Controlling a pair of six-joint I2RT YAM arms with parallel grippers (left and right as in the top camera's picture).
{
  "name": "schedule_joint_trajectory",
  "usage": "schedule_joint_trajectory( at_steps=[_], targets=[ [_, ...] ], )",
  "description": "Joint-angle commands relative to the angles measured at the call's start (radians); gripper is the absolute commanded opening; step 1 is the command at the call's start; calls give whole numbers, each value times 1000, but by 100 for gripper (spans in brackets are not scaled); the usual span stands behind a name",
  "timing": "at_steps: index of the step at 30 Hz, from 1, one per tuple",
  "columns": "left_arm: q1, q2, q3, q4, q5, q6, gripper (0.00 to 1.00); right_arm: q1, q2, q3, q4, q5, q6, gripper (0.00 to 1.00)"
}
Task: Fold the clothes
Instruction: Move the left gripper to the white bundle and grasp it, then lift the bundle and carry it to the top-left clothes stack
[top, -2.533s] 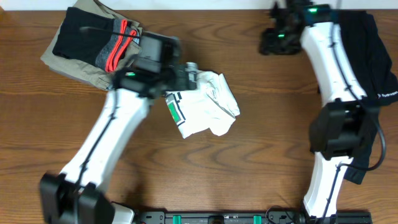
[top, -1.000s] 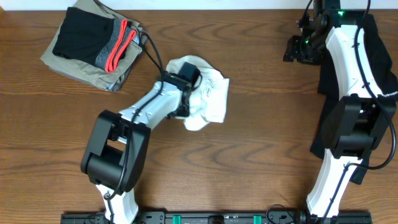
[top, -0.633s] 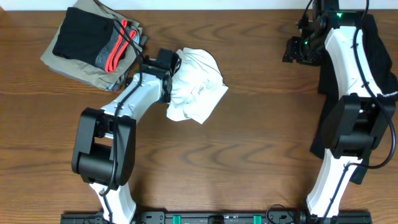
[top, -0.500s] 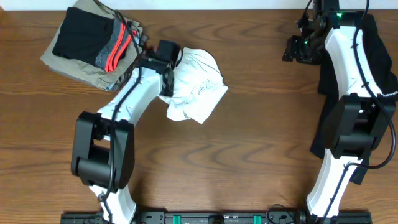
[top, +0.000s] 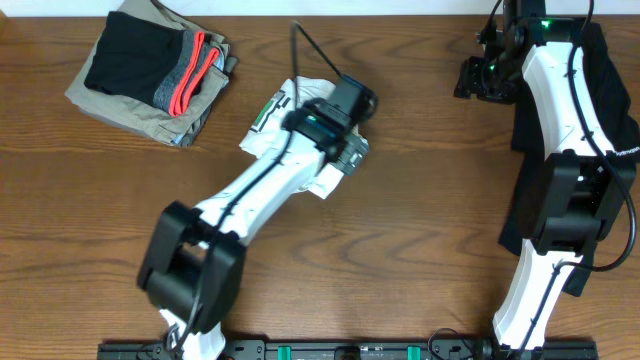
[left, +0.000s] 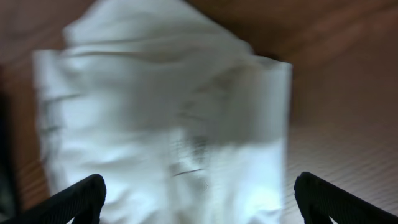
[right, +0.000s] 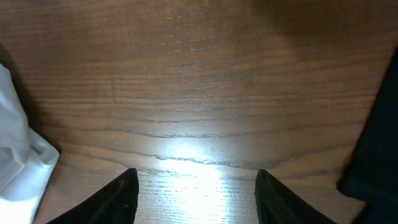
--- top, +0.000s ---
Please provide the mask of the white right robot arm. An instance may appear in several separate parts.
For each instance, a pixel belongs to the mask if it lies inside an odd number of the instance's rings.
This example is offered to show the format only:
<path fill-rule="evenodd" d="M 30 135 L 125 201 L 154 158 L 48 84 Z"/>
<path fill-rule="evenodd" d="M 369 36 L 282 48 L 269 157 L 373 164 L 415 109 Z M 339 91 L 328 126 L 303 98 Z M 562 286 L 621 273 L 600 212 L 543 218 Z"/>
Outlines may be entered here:
<path fill-rule="evenodd" d="M 591 340 L 549 340 L 547 323 L 562 294 L 580 296 L 602 271 L 598 244 L 618 214 L 629 217 L 623 255 L 637 241 L 631 195 L 639 162 L 639 126 L 590 16 L 554 17 L 542 1 L 499 1 L 503 20 L 478 33 L 480 57 L 461 65 L 458 98 L 514 105 L 512 146 L 525 156 L 501 244 L 519 262 L 488 337 L 448 338 L 451 359 L 594 359 Z"/>

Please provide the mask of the white printed t-shirt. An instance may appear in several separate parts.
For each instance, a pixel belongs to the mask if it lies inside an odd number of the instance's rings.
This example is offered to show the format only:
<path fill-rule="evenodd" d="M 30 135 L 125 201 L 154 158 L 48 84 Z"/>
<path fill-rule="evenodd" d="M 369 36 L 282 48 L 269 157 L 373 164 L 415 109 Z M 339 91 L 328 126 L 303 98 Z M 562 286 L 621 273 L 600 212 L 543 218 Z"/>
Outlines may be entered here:
<path fill-rule="evenodd" d="M 327 99 L 335 89 L 335 85 L 328 80 L 302 76 L 298 76 L 297 79 L 299 85 L 298 105 L 315 98 Z M 243 151 L 256 158 L 261 158 L 264 155 L 281 131 L 281 124 L 286 114 L 294 108 L 292 103 L 294 93 L 294 81 L 287 79 L 263 107 L 247 135 L 240 142 L 239 146 Z M 355 126 L 352 133 L 359 134 L 358 126 Z M 327 164 L 312 182 L 299 188 L 298 192 L 310 191 L 314 195 L 326 199 L 344 176 L 345 174 L 335 169 L 331 164 Z"/>

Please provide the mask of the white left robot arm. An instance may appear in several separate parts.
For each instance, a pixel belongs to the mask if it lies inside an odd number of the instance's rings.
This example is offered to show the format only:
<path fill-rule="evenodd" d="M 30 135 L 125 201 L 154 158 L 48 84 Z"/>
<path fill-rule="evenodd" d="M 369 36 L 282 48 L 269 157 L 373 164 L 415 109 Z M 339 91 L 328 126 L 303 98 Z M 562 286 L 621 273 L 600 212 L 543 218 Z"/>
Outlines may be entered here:
<path fill-rule="evenodd" d="M 369 151 L 358 127 L 377 105 L 372 90 L 346 75 L 337 83 L 287 80 L 241 143 L 255 162 L 195 207 L 175 201 L 162 211 L 137 285 L 169 325 L 169 357 L 222 353 L 221 322 L 238 296 L 249 244 L 289 197 L 326 198 L 357 169 Z"/>

